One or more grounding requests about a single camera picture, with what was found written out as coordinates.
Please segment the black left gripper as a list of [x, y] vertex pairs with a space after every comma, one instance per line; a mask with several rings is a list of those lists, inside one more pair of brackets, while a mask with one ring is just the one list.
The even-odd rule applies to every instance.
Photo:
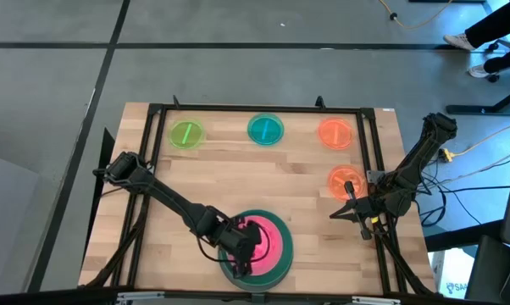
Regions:
[[259, 224], [248, 220], [242, 228], [228, 223], [218, 234], [217, 246], [233, 258], [219, 258], [219, 263], [234, 263], [232, 273], [235, 279], [252, 274], [252, 256], [256, 245], [262, 243]]

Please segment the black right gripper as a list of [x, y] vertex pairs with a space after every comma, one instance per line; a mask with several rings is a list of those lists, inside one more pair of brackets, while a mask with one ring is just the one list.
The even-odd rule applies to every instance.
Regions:
[[367, 241], [372, 236], [388, 236], [389, 232], [383, 228], [382, 225], [376, 226], [375, 229], [369, 229], [366, 225], [366, 219], [378, 218], [379, 209], [377, 209], [373, 201], [369, 197], [357, 198], [354, 193], [353, 184], [348, 181], [345, 184], [346, 192], [350, 199], [346, 205], [338, 211], [330, 215], [331, 219], [344, 219], [353, 223], [358, 223], [360, 227], [361, 237]]

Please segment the pink plastic plate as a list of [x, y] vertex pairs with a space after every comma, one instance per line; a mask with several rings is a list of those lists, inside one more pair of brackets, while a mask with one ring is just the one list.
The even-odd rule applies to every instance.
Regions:
[[252, 276], [266, 275], [280, 261], [283, 253], [283, 239], [277, 225], [267, 216], [245, 216], [240, 227], [245, 227], [248, 221], [260, 225], [259, 232], [262, 239], [261, 243], [255, 246], [251, 258]]

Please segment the small orange plastic plate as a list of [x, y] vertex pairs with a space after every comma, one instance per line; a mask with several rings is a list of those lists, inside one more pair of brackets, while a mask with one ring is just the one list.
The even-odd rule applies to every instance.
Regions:
[[343, 150], [352, 142], [352, 127], [344, 119], [324, 119], [319, 123], [318, 137], [327, 148]]
[[328, 176], [328, 188], [332, 196], [338, 200], [346, 201], [350, 197], [346, 192], [345, 184], [350, 181], [356, 197], [367, 195], [368, 185], [361, 172], [351, 165], [334, 167]]

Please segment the small teal plastic plate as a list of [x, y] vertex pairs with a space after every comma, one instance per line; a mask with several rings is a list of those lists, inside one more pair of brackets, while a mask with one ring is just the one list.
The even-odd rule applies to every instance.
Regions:
[[247, 134], [258, 145], [273, 146], [285, 134], [285, 127], [275, 114], [256, 114], [247, 124]]

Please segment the small green plastic plate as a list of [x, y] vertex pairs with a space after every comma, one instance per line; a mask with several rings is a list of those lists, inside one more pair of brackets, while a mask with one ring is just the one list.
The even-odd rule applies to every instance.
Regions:
[[195, 120], [177, 121], [169, 130], [170, 143], [179, 149], [192, 149], [201, 144], [205, 137], [205, 130], [201, 123]]

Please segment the large dark green plate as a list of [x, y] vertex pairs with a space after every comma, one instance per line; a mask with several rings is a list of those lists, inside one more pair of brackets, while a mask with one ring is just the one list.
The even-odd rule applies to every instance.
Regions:
[[[240, 213], [241, 217], [245, 217], [248, 215], [261, 215], [267, 216], [271, 221], [273, 221], [282, 236], [283, 239], [283, 253], [281, 254], [280, 261], [277, 266], [274, 267], [269, 273], [260, 275], [260, 276], [252, 276], [246, 275], [241, 277], [240, 279], [235, 279], [232, 273], [233, 263], [220, 263], [219, 267], [224, 273], [225, 277], [238, 288], [243, 291], [249, 292], [263, 292], [272, 289], [277, 286], [289, 273], [290, 268], [292, 266], [292, 261], [294, 258], [294, 246], [293, 240], [291, 236], [291, 232], [288, 229], [285, 222], [278, 217], [276, 214], [271, 213], [269, 211], [261, 210], [261, 209], [252, 209], [247, 210], [243, 213]], [[218, 250], [219, 258], [228, 258], [232, 259], [233, 257], [229, 255], [227, 252], [222, 249]]]

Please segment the white printed cardboard box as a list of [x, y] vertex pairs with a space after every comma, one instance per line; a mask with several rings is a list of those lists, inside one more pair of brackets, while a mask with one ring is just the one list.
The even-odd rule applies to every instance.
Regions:
[[445, 297], [464, 299], [474, 258], [461, 248], [429, 252], [437, 291]]

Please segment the black standing desk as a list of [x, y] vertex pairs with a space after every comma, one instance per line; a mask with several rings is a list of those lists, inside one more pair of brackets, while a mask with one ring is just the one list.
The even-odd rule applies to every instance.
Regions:
[[447, 105], [446, 112], [455, 115], [510, 116], [510, 94], [491, 106]]

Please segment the office chair base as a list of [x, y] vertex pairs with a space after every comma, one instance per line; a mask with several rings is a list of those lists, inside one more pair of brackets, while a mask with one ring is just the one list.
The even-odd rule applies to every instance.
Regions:
[[[500, 38], [492, 42], [486, 49], [488, 53], [493, 53], [495, 50], [499, 48], [505, 49], [506, 51], [510, 51], [510, 41], [507, 38]], [[491, 83], [497, 82], [500, 79], [500, 73], [497, 72], [493, 75], [489, 75], [487, 80]]]

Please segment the person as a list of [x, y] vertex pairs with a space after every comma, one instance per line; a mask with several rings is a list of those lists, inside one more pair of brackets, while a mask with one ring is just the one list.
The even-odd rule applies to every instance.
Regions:
[[[487, 42], [495, 41], [509, 34], [510, 0], [509, 3], [493, 11], [463, 33], [444, 35], [443, 40], [453, 47], [473, 51]], [[469, 68], [468, 73], [474, 78], [485, 78], [506, 69], [510, 69], [510, 51], [502, 57], [490, 58], [483, 64]]]

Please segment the silver aluminium bracket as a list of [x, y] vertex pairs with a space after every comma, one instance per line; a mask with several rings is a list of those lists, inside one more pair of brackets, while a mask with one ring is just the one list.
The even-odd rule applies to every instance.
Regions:
[[115, 305], [131, 305], [134, 301], [144, 301], [165, 298], [164, 291], [131, 291], [117, 295]]
[[353, 296], [352, 303], [361, 305], [402, 305], [399, 299], [360, 296]]

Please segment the black aluminium table frame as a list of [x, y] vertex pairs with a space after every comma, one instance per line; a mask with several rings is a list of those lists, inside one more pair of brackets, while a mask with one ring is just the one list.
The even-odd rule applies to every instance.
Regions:
[[[393, 265], [387, 276], [380, 263], [391, 256], [375, 240], [365, 241], [356, 224], [331, 219], [341, 207], [327, 179], [337, 165], [360, 170], [394, 169], [405, 157], [396, 113], [383, 108], [274, 107], [285, 126], [272, 147], [252, 142], [247, 123], [262, 106], [166, 106], [164, 126], [194, 119], [205, 130], [203, 143], [180, 150], [160, 146], [157, 177], [193, 202], [226, 214], [263, 209], [290, 229], [294, 258], [287, 276], [266, 292], [246, 292], [230, 283], [220, 267], [203, 256], [194, 236], [163, 204], [151, 202], [134, 287], [164, 291], [165, 298], [227, 302], [345, 302], [351, 296], [401, 295]], [[319, 123], [346, 120], [352, 142], [343, 150], [326, 147]]]

